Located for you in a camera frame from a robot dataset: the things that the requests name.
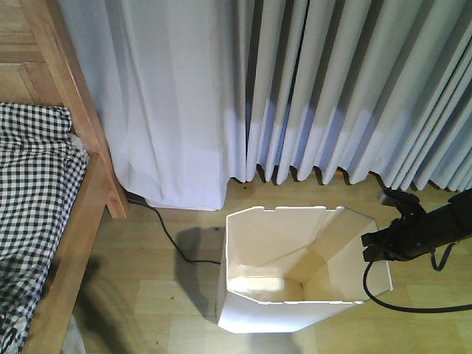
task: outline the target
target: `power cord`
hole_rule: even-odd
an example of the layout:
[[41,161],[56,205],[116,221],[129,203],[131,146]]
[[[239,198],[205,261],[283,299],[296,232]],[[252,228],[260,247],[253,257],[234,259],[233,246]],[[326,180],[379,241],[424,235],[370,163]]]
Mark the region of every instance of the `power cord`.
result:
[[220,265],[221,262],[217,262],[216,260],[191,260],[190,258],[188,258],[184,253],[183,251],[177,246],[177,243],[174,241],[174,239],[172,238],[172,236],[170,236],[170,233],[168,232],[166,226],[165,226],[165,223],[164,223],[164,219],[162,218],[161,216],[161,213],[157,210],[157,209],[154,209],[153,207],[147,205],[144,201],[138,201],[130,196],[128,196],[128,202],[132,203],[132,204],[135,204],[135,205],[139,205],[141,207],[144,207],[144,208],[148,208],[150,210],[152,210],[153,212],[155,212],[157,214],[157,216],[159,217],[159,220],[161,221],[161,225],[162,225],[162,229],[164,230],[167,238],[169,239],[169,241],[173,244],[173,246],[176,248],[177,252],[181,255],[181,257],[188,263],[211,263],[211,264],[217,264],[217,265]]
[[[380,247],[379,249],[379,252],[377,254],[377,256],[384,251],[385,249],[385,245],[386,243],[389,241],[390,237],[395,233],[395,229],[396,229],[396,223],[392,223],[392,225],[390,226],[391,229],[390,229],[390,232],[389,234],[385,237],[385,240],[383,241],[383,244],[382,246]],[[447,252],[447,256],[445,257],[444,260],[444,263],[441,262],[442,264],[440,264],[440,270],[443,269],[444,265],[445,265],[445,260],[447,260],[448,256],[449,256],[449,253],[451,252],[451,249],[452,249],[452,246],[449,245],[450,247],[448,247],[448,252]],[[375,262],[374,260],[371,260],[369,262],[369,264],[367,265],[366,267],[366,270],[364,271],[364,276],[362,278],[362,286],[364,287],[364,291],[365,293],[367,294],[367,296],[373,301],[375,302],[376,304],[380,305],[380,306],[383,306],[385,308],[388,308],[390,310],[395,310],[395,311],[400,311],[400,312],[407,312],[407,313],[449,313],[449,312],[459,312],[459,311],[467,311],[467,310],[472,310],[472,304],[467,304],[467,305],[457,305],[457,306],[450,306],[450,307],[446,307],[446,308],[407,308],[407,307],[404,307],[404,306],[397,306],[397,305],[393,305],[393,304],[389,304],[388,302],[384,302],[382,300],[380,300],[379,298],[377,298],[375,295],[373,295],[368,287],[367,287],[367,276],[369,274],[369,270],[371,269],[372,267],[372,264]]]

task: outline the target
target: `bed post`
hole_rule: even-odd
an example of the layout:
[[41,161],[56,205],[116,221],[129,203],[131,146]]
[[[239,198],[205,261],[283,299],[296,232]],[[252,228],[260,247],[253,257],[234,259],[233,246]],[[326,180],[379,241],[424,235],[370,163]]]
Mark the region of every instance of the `bed post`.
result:
[[72,40],[56,0],[20,0],[64,106],[72,113],[76,134],[89,152],[100,155],[110,192],[106,205],[113,218],[126,218],[129,204],[115,176],[108,143],[86,85]]

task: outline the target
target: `black cable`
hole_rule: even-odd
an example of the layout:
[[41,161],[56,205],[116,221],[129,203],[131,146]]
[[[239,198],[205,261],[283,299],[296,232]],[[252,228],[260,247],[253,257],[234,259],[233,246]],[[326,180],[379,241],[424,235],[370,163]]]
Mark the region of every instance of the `black cable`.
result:
[[436,263],[436,249],[433,249],[429,252],[429,257],[431,259],[431,265],[435,271],[442,271],[444,269],[445,263],[448,261],[449,255],[451,254],[452,248],[459,242],[449,243],[446,247],[444,254],[442,255],[440,264]]
[[220,265],[221,262],[217,262],[216,260],[191,260],[190,258],[187,258],[187,256],[183,253],[183,251],[177,246],[177,243],[174,241],[174,239],[172,238],[172,236],[170,236],[170,233],[168,232],[167,228],[165,227],[165,223],[164,223],[164,219],[162,218],[161,216],[161,213],[157,210],[157,209],[154,209],[153,207],[147,205],[147,204],[144,204],[142,203],[141,201],[135,201],[131,198],[128,198],[128,202],[132,203],[132,204],[135,204],[135,205],[139,205],[141,207],[144,207],[144,208],[148,208],[152,211],[154,211],[157,216],[159,217],[159,220],[161,221],[161,225],[162,225],[162,229],[164,230],[167,238],[170,240],[170,242],[174,245],[174,247],[176,248],[177,252],[181,255],[181,257],[188,263],[211,263],[211,264],[217,264],[217,265]]
[[[395,232],[395,229],[396,229],[395,224],[392,224],[390,227],[391,227],[390,233],[385,237],[385,240],[383,241],[383,244],[379,249],[378,255],[385,250],[385,245],[387,241]],[[383,306],[385,308],[388,308],[390,310],[408,312],[408,313],[448,313],[448,312],[472,310],[472,304],[450,306],[446,308],[407,308],[404,306],[397,306],[397,305],[389,304],[388,302],[383,302],[379,298],[375,297],[375,295],[373,295],[367,287],[367,275],[369,274],[369,270],[371,269],[372,264],[375,262],[374,260],[371,260],[369,262],[369,264],[366,267],[366,270],[364,271],[364,276],[362,278],[362,286],[364,287],[364,291],[366,292],[367,296],[376,304]]]

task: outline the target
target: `sheer curtain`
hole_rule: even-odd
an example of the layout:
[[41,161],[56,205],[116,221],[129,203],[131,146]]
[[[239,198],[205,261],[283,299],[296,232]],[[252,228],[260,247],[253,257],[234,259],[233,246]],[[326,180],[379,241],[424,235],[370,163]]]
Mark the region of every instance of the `sheer curtain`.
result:
[[466,0],[60,0],[123,186],[220,209],[283,183],[472,187]]
[[156,207],[219,209],[244,179],[232,3],[60,1],[125,189]]

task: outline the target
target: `black and white gingham fabric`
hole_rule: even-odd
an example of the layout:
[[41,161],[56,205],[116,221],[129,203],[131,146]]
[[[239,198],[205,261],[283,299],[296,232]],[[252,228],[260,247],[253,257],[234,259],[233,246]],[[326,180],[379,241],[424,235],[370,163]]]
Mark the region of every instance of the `black and white gingham fabric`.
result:
[[19,353],[80,182],[86,153],[66,108],[0,103],[0,353]]

